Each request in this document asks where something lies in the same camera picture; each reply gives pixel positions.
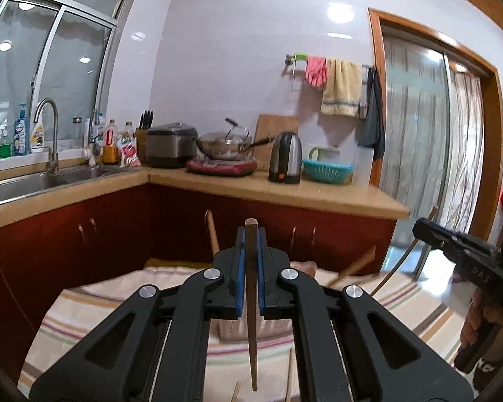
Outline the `thin chopstick gripper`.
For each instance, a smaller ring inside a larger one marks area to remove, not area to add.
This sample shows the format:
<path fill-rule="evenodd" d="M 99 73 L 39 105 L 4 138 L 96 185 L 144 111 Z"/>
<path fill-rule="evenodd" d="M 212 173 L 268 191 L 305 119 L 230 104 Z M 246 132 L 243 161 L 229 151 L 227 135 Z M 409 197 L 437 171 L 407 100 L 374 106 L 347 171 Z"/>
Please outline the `thin chopstick gripper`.
<path fill-rule="evenodd" d="M 431 212 L 427 216 L 426 220 L 433 220 L 433 217 L 438 211 L 437 206 L 433 206 Z M 399 258 L 399 260 L 395 263 L 395 265 L 391 268 L 391 270 L 385 275 L 385 277 L 380 281 L 380 283 L 374 288 L 374 290 L 370 293 L 371 297 L 374 297 L 376 293 L 378 293 L 385 284 L 391 279 L 391 277 L 397 272 L 397 270 L 404 264 L 405 260 L 409 257 L 410 253 L 414 250 L 416 245 L 420 240 L 418 238 L 414 238 L 408 248 L 405 250 L 403 255 Z"/>

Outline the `dark chopstick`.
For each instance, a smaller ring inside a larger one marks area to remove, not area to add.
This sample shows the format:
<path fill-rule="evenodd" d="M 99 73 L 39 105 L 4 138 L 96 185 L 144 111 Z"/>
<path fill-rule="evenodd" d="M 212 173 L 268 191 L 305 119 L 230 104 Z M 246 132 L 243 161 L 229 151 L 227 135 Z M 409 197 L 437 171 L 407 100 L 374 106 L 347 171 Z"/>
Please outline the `dark chopstick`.
<path fill-rule="evenodd" d="M 251 388 L 258 390 L 258 359 L 257 359 L 257 233 L 258 222 L 249 218 L 244 223 L 245 228 L 245 260 L 246 260 L 246 312 L 247 331 L 250 358 Z"/>

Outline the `chopstick leaning in holder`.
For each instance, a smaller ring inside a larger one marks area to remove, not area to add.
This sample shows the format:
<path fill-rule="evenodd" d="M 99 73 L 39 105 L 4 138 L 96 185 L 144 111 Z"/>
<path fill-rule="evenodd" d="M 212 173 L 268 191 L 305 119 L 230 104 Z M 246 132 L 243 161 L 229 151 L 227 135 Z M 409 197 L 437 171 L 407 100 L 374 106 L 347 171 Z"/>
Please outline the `chopstick leaning in holder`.
<path fill-rule="evenodd" d="M 375 252 L 376 252 L 375 247 L 371 248 L 369 251 L 366 251 L 364 253 L 364 255 L 362 255 L 360 257 L 360 259 L 352 262 L 347 268 L 342 270 L 335 279 L 328 281 L 325 284 L 325 286 L 327 288 L 333 287 L 335 284 L 337 284 L 341 280 L 343 280 L 347 277 L 351 277 L 354 274 L 356 274 L 357 272 L 359 272 L 361 269 L 363 269 L 365 266 L 367 266 L 368 264 L 373 262 L 373 260 L 375 260 Z"/>

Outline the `wooden chopstick pair right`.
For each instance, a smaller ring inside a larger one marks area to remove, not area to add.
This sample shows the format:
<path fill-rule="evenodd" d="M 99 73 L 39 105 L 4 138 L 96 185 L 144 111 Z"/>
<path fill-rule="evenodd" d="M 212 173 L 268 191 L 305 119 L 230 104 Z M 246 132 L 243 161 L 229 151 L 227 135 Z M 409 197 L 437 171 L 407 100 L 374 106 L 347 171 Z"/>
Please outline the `wooden chopstick pair right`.
<path fill-rule="evenodd" d="M 293 357 L 294 357 L 294 347 L 291 347 L 288 357 L 287 380 L 286 380 L 285 398 L 284 398 L 285 402 L 290 402 L 292 396 Z"/>

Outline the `wooden chopstick pair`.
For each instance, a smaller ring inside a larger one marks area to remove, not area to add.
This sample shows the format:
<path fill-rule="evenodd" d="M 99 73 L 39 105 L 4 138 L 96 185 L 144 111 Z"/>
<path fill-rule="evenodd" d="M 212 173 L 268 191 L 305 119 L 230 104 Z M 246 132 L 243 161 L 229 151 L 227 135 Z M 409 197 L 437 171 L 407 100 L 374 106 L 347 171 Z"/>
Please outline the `wooden chopstick pair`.
<path fill-rule="evenodd" d="M 292 396 L 293 357 L 294 357 L 294 347 L 291 347 L 288 357 L 287 380 L 286 380 L 285 398 L 284 398 L 285 402 L 290 402 Z"/>
<path fill-rule="evenodd" d="M 231 395 L 231 402 L 236 402 L 237 401 L 239 393 L 240 393 L 240 387 L 241 387 L 241 381 L 237 381 L 236 384 L 235 384 L 235 386 L 234 386 L 232 395 Z"/>

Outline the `striped tablecloth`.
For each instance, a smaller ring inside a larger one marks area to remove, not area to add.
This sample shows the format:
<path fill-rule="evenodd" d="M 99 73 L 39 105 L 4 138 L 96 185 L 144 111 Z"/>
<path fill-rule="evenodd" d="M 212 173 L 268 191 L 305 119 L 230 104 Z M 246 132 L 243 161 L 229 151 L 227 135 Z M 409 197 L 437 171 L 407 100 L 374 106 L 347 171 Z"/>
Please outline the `striped tablecloth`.
<path fill-rule="evenodd" d="M 194 270 L 186 267 L 149 267 L 114 279 L 64 289 L 47 311 L 25 358 L 17 387 L 29 395 L 32 385 L 58 359 L 108 317 L 139 287 L 180 285 Z M 463 316 L 433 297 L 408 276 L 397 273 L 376 294 L 379 303 L 396 319 L 452 363 L 460 346 Z M 207 354 L 203 398 L 229 401 L 241 381 L 237 401 L 284 401 L 288 357 L 293 347 L 291 324 L 259 318 L 258 390 L 250 386 L 246 321 L 212 321 Z M 293 357 L 291 401 L 300 398 L 298 373 Z"/>

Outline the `wooden chopstick pair left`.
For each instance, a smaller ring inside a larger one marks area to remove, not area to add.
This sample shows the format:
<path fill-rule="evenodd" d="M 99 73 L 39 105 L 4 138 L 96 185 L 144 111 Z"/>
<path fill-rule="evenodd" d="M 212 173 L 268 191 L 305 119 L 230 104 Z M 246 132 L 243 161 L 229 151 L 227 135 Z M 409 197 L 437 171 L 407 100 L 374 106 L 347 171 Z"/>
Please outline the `wooden chopstick pair left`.
<path fill-rule="evenodd" d="M 235 384 L 235 386 L 234 386 L 232 395 L 231 395 L 231 402 L 236 402 L 237 401 L 239 393 L 240 393 L 240 387 L 241 387 L 241 381 L 237 381 L 236 384 Z"/>

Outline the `glass sliding door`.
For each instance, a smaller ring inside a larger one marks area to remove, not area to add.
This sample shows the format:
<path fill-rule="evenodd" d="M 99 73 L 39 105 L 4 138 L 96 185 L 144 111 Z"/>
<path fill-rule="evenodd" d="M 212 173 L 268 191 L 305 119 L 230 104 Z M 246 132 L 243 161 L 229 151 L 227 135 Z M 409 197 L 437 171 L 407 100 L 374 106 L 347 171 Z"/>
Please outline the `glass sliding door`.
<path fill-rule="evenodd" d="M 414 242 L 421 216 L 480 239 L 491 235 L 503 184 L 503 96 L 497 69 L 452 37 L 370 9 L 374 65 L 383 89 L 385 155 L 373 183 L 407 206 L 391 261 L 426 279 L 437 255 Z"/>

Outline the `dark grey hanging cloth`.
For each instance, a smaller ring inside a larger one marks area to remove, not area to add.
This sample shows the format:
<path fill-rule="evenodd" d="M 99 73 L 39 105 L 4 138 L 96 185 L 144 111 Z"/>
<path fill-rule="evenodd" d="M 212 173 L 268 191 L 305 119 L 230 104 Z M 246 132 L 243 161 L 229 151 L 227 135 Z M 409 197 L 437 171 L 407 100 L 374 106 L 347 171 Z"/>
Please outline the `dark grey hanging cloth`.
<path fill-rule="evenodd" d="M 368 71 L 366 94 L 366 116 L 357 131 L 357 142 L 360 147 L 373 149 L 373 160 L 377 161 L 383 158 L 385 152 L 385 129 L 382 85 L 375 67 Z"/>

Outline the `teal plastic colander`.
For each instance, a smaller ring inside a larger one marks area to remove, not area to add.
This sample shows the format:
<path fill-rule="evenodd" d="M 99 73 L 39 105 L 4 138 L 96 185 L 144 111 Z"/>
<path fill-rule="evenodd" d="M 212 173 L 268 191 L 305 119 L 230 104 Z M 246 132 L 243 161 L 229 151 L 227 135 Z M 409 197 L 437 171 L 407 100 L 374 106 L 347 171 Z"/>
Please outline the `teal plastic colander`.
<path fill-rule="evenodd" d="M 352 165 L 341 165 L 311 159 L 304 159 L 302 167 L 304 173 L 311 180 L 328 184 L 344 183 L 353 170 Z"/>

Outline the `chopstick in holder left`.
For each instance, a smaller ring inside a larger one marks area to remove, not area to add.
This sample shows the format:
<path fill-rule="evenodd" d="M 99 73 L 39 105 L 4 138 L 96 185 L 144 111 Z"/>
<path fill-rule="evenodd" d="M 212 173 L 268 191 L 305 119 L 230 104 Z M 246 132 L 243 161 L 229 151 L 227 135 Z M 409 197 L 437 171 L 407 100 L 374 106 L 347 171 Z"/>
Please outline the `chopstick in holder left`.
<path fill-rule="evenodd" d="M 212 255 L 216 255 L 220 251 L 218 236 L 216 233 L 215 223 L 211 210 L 207 210 L 204 215 L 204 222 L 209 234 Z"/>

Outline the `red cabinet with countertop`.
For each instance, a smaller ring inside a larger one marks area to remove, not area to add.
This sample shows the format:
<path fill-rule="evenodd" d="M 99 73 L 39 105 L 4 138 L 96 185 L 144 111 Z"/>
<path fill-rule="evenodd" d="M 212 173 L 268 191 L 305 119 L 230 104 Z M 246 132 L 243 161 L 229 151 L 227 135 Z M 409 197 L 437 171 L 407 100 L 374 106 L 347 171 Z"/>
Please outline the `red cabinet with countertop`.
<path fill-rule="evenodd" d="M 373 186 L 271 183 L 144 168 L 0 205 L 0 366 L 16 379 L 45 312 L 64 288 L 139 270 L 150 259 L 212 259 L 254 218 L 292 260 L 344 270 L 366 251 L 377 272 L 407 207 Z"/>

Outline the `steel electric kettle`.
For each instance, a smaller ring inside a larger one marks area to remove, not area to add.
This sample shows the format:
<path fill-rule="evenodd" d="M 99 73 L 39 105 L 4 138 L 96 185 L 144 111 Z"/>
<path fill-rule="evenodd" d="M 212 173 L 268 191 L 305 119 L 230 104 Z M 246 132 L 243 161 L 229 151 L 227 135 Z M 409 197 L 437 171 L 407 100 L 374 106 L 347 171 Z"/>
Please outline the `steel electric kettle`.
<path fill-rule="evenodd" d="M 278 134 L 272 145 L 268 180 L 272 183 L 299 184 L 301 161 L 299 136 L 294 132 Z"/>

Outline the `yellow hanging towel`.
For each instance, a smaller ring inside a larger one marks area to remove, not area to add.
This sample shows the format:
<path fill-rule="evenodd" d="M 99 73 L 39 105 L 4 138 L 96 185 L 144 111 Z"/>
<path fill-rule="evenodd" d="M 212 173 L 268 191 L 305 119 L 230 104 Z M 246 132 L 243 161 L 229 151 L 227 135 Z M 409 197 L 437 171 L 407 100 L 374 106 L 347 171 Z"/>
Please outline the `yellow hanging towel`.
<path fill-rule="evenodd" d="M 357 117 L 361 99 L 361 65 L 340 59 L 327 59 L 326 75 L 321 113 Z"/>

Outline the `red white seasoning bag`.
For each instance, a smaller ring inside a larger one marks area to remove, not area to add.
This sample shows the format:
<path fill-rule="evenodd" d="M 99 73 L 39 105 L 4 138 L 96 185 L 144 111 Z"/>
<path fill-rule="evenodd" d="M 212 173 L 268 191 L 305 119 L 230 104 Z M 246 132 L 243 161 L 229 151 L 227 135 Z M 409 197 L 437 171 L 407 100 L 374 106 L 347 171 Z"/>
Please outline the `red white seasoning bag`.
<path fill-rule="evenodd" d="M 132 122 L 126 122 L 124 129 L 120 132 L 117 146 L 120 151 L 120 168 L 142 166 L 139 161 Z"/>

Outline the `red induction cooker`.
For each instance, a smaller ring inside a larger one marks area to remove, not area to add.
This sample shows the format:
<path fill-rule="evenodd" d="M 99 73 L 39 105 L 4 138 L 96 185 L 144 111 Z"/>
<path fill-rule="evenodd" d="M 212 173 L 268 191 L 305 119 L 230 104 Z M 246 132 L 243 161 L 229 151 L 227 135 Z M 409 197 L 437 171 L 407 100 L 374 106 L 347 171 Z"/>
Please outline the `red induction cooker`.
<path fill-rule="evenodd" d="M 221 161 L 196 157 L 187 161 L 186 168 L 190 173 L 222 177 L 243 177 L 256 171 L 257 162 L 254 160 Z"/>

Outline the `cooking oil bottle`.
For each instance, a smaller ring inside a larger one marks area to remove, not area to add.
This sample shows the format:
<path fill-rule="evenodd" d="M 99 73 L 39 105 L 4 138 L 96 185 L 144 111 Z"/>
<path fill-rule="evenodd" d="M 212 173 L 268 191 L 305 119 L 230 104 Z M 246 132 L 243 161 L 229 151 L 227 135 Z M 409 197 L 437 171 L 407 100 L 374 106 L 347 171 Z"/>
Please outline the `cooking oil bottle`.
<path fill-rule="evenodd" d="M 109 120 L 109 124 L 103 132 L 102 161 L 104 164 L 117 164 L 120 160 L 118 141 L 118 128 L 115 120 Z"/>

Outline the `wooden cutting board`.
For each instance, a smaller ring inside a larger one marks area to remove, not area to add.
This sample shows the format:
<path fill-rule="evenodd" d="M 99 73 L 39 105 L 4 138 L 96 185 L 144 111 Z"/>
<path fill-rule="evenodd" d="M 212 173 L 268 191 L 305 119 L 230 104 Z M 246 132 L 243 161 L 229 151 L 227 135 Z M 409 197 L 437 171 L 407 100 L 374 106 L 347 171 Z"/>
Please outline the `wooden cutting board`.
<path fill-rule="evenodd" d="M 260 140 L 266 137 L 274 137 L 286 131 L 298 133 L 299 126 L 300 118 L 296 115 L 260 114 L 254 139 Z M 272 142 L 256 147 L 253 150 L 253 157 L 257 162 L 257 169 L 259 171 L 265 172 L 269 169 L 271 153 Z"/>

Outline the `black rice cooker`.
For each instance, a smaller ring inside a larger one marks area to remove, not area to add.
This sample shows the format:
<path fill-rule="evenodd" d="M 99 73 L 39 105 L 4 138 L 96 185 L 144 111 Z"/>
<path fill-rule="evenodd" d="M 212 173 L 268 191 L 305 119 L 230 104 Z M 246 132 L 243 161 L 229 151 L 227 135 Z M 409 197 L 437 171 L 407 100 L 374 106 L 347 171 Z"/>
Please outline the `black rice cooker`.
<path fill-rule="evenodd" d="M 151 167 L 177 169 L 197 155 L 197 130 L 188 124 L 153 126 L 146 133 L 146 161 Z"/>

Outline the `pink rubber gloves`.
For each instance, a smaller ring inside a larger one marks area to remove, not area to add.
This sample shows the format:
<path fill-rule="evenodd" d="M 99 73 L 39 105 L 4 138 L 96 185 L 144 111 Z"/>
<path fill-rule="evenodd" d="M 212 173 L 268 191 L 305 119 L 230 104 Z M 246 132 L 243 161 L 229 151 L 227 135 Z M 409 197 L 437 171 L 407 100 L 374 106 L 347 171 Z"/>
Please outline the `pink rubber gloves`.
<path fill-rule="evenodd" d="M 326 58 L 308 56 L 305 69 L 306 83 L 315 89 L 322 89 L 327 81 Z"/>

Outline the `steel wok with lid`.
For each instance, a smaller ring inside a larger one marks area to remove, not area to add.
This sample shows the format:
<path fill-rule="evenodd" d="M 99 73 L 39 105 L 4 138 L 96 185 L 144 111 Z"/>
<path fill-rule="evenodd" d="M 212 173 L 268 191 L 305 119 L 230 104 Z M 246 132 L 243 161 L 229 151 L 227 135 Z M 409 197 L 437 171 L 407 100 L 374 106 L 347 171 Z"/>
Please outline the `steel wok with lid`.
<path fill-rule="evenodd" d="M 225 122 L 231 125 L 227 132 L 206 133 L 195 139 L 200 152 L 207 158 L 216 161 L 248 161 L 253 157 L 253 150 L 267 145 L 276 136 L 267 136 L 254 140 L 246 126 L 238 124 L 227 117 Z"/>

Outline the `steel sink basin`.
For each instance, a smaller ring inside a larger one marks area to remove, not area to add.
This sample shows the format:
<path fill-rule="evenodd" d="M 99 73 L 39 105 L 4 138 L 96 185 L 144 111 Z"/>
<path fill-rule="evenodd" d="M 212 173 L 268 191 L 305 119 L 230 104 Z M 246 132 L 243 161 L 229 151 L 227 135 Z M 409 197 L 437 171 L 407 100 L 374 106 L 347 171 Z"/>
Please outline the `steel sink basin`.
<path fill-rule="evenodd" d="M 99 165 L 79 165 L 59 170 L 57 173 L 33 173 L 0 181 L 0 205 L 12 201 L 53 191 L 61 187 L 111 177 L 124 173 L 135 173 L 137 168 Z"/>

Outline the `knife block with knives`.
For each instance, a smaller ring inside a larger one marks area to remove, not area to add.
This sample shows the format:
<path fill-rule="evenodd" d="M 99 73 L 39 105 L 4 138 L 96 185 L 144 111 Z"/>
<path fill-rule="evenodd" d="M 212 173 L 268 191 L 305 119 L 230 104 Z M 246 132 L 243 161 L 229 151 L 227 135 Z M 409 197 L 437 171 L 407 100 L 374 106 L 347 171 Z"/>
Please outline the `knife block with knives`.
<path fill-rule="evenodd" d="M 145 111 L 139 120 L 139 127 L 135 131 L 137 155 L 141 163 L 146 162 L 146 135 L 152 126 L 153 111 Z"/>

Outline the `white spray cleaner bottle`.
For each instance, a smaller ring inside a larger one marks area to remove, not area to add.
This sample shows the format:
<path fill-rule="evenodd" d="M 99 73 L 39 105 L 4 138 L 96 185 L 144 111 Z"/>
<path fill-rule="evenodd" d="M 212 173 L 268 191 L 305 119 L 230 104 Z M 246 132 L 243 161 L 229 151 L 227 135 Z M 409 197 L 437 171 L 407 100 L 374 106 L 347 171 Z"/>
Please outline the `white spray cleaner bottle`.
<path fill-rule="evenodd" d="M 31 153 L 39 153 L 44 151 L 45 129 L 42 122 L 42 115 L 37 121 L 32 122 L 30 136 Z"/>

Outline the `green soap bottle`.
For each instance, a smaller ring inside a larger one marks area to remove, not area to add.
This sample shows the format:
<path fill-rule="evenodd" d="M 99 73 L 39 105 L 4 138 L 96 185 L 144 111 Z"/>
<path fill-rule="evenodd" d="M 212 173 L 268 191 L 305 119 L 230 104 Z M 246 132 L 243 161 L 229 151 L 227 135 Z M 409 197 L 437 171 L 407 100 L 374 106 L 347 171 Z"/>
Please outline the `green soap bottle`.
<path fill-rule="evenodd" d="M 11 156 L 11 145 L 8 139 L 8 131 L 6 127 L 1 129 L 0 137 L 0 159 L 9 158 Z"/>

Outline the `blue detergent bottle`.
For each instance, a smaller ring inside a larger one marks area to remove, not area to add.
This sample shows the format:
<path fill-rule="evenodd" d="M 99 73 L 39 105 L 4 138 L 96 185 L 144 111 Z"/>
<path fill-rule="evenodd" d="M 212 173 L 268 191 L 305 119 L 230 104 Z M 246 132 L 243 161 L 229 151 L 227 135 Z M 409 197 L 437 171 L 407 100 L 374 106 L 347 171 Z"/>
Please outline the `blue detergent bottle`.
<path fill-rule="evenodd" d="M 28 154 L 28 120 L 26 116 L 26 104 L 19 104 L 19 118 L 15 121 L 13 127 L 13 155 L 24 156 Z"/>

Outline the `aluminium sliding window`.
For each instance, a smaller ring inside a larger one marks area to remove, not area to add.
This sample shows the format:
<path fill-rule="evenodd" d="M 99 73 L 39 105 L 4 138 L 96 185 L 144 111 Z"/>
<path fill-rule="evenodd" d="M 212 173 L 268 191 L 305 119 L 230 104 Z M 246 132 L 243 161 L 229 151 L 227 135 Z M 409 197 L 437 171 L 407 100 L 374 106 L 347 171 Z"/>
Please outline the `aluminium sliding window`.
<path fill-rule="evenodd" d="M 44 149 L 79 149 L 91 113 L 101 111 L 107 66 L 127 0 L 2 0 L 0 137 L 26 104 L 28 142 L 42 115 Z"/>

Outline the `wall towel rack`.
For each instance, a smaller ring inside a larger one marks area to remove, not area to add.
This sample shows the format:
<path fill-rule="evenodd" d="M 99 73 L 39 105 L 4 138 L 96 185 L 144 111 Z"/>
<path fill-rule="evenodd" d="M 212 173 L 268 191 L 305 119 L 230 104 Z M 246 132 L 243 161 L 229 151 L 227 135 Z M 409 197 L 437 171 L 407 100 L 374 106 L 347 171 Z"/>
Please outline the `wall towel rack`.
<path fill-rule="evenodd" d="M 284 66 L 291 67 L 294 71 L 304 71 L 309 55 L 302 53 L 287 54 L 284 58 Z"/>

